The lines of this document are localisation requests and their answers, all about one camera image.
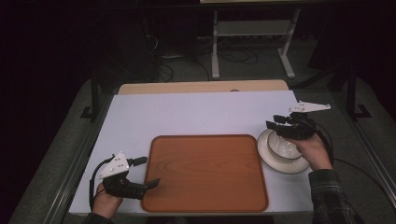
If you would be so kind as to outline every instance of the bowl on plate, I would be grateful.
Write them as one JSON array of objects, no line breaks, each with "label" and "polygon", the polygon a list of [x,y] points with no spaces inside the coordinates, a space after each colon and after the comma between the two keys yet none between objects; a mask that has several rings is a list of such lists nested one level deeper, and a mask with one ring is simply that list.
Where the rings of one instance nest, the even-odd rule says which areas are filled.
[{"label": "bowl on plate", "polygon": [[289,174],[289,175],[298,174],[300,172],[303,172],[309,167],[308,161],[306,161],[306,159],[304,159],[303,156],[297,159],[286,159],[275,153],[269,147],[269,135],[271,133],[275,133],[274,136],[277,136],[275,131],[267,129],[264,132],[262,132],[262,134],[260,134],[257,141],[257,148],[259,150],[259,154],[262,157],[262,159],[265,161],[265,163],[267,163],[271,168],[281,173]]},{"label": "bowl on plate", "polygon": [[282,136],[271,132],[268,136],[268,147],[281,158],[288,160],[297,160],[302,154],[297,150],[296,145],[286,141]]}]

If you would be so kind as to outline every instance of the sleeve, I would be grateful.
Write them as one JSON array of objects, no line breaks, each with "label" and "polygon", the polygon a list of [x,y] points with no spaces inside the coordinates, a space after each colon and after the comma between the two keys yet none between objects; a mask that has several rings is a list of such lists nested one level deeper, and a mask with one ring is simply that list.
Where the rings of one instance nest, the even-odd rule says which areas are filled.
[{"label": "sleeve", "polygon": [[363,223],[347,202],[338,174],[334,170],[316,170],[309,174],[314,216],[312,223]]},{"label": "sleeve", "polygon": [[95,213],[89,213],[82,224],[112,224],[112,222],[109,219],[99,216]]}]

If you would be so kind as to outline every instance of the wire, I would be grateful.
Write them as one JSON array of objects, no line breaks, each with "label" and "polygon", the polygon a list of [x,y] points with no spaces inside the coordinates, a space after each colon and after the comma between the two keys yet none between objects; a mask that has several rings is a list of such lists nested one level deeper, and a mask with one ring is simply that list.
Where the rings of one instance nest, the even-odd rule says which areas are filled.
[{"label": "wire", "polygon": [[101,189],[99,192],[96,192],[95,196],[93,196],[93,200],[95,201],[96,197],[102,193],[105,189]]},{"label": "wire", "polygon": [[252,55],[250,55],[250,53],[245,50],[241,50],[239,52],[245,53],[247,55],[246,58],[238,58],[237,56],[233,55],[232,51],[231,51],[231,53],[228,53],[225,51],[219,51],[218,55],[225,61],[232,62],[232,63],[255,64],[259,61],[258,54],[256,54],[256,53],[253,53]]},{"label": "wire", "polygon": [[306,122],[305,120],[303,120],[303,119],[297,119],[297,118],[293,118],[293,119],[296,119],[296,120],[298,120],[299,122],[301,122],[301,123],[307,125],[309,128],[312,129],[312,131],[314,131],[314,132],[317,131],[317,129],[316,129],[314,126],[312,126],[310,123]]},{"label": "wire", "polygon": [[155,55],[154,52],[158,48],[159,41],[158,41],[157,37],[155,37],[154,35],[146,35],[146,37],[148,39],[154,39],[154,46],[152,47],[152,49],[150,49],[148,51],[148,53],[151,54],[151,56],[154,56]]},{"label": "wire", "polygon": [[[164,63],[173,63],[173,62],[181,61],[181,60],[185,60],[185,61],[192,62],[192,63],[197,63],[198,65],[200,65],[201,67],[203,67],[204,70],[205,70],[205,73],[206,73],[207,80],[210,81],[210,74],[209,74],[209,72],[207,71],[206,67],[205,67],[202,63],[200,63],[200,62],[198,62],[198,61],[196,61],[196,60],[194,60],[194,59],[190,59],[190,58],[188,58],[188,57],[174,58],[174,59],[167,59],[166,61],[164,61]],[[166,67],[169,68],[169,69],[172,69],[170,66],[167,66],[167,65],[165,65],[165,64],[162,64],[162,65],[163,65],[163,66],[166,66]]]},{"label": "wire", "polygon": [[115,155],[113,155],[111,158],[109,158],[109,159],[107,159],[107,160],[104,160],[104,161],[102,161],[101,163],[99,163],[99,165],[96,166],[95,170],[94,170],[93,173],[92,173],[92,178],[91,178],[91,180],[90,180],[90,207],[91,207],[91,210],[92,210],[92,208],[93,208],[93,200],[94,200],[94,196],[93,196],[93,186],[94,186],[94,184],[95,184],[95,176],[96,176],[96,173],[98,172],[98,170],[100,169],[100,167],[101,167],[103,164],[108,163],[108,162],[111,162],[111,161],[114,159],[114,157],[115,157]]},{"label": "wire", "polygon": [[384,187],[382,187],[382,185],[380,185],[372,176],[370,176],[369,174],[367,174],[365,171],[363,171],[361,168],[359,168],[358,166],[348,162],[348,161],[344,161],[338,158],[333,158],[335,161],[340,161],[346,165],[349,165],[351,167],[353,167],[354,169],[358,170],[359,172],[361,172],[362,174],[366,175],[368,178],[370,178],[378,187],[379,189],[382,191],[382,193],[384,193],[385,198],[388,200],[388,202],[390,203],[390,207],[393,210],[393,213],[396,215],[396,208],[393,206],[392,201],[390,200],[390,198],[388,197],[387,192],[385,191]]},{"label": "wire", "polygon": [[[161,66],[166,67],[167,69],[170,70],[170,72],[169,72],[169,73],[165,72],[165,71],[161,68]],[[169,82],[169,81],[171,81],[171,80],[173,79],[174,70],[173,70],[170,66],[168,66],[168,65],[166,65],[166,64],[160,64],[160,70],[161,70],[160,78],[163,80],[163,82]],[[164,79],[164,78],[163,78],[163,73],[165,73],[166,75],[168,75],[169,78],[168,78],[168,79]]]},{"label": "wire", "polygon": [[203,52],[207,52],[207,51],[211,50],[212,49],[211,47],[213,46],[213,38],[211,36],[204,36],[204,37],[198,38],[198,42],[204,42],[206,40],[209,40],[209,42],[207,44],[205,44],[204,46],[200,47],[200,50],[202,50]]},{"label": "wire", "polygon": [[318,123],[316,123],[316,124],[325,132],[325,135],[329,138],[329,143],[330,143],[329,147],[332,150],[332,136],[330,135],[329,131],[327,131],[327,129],[325,129],[322,125],[320,125]]}]

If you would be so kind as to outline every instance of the wooden tray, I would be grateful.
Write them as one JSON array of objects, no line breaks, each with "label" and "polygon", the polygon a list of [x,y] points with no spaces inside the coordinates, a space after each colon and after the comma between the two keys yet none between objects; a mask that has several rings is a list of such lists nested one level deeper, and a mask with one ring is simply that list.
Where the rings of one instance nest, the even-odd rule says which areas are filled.
[{"label": "wooden tray", "polygon": [[147,212],[262,212],[268,197],[256,139],[247,134],[158,136],[141,201]]}]

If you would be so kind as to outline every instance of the human hand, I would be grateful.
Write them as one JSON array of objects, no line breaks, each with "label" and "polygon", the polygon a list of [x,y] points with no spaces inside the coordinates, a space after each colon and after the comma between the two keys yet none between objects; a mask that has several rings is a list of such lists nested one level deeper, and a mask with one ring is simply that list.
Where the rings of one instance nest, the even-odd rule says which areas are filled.
[{"label": "human hand", "polygon": [[306,140],[285,139],[297,146],[297,150],[303,154],[312,170],[332,169],[326,147],[316,133]]},{"label": "human hand", "polygon": [[96,196],[93,201],[92,212],[99,216],[111,219],[119,209],[122,200],[123,198],[107,194],[105,187],[100,183],[96,188]]}]

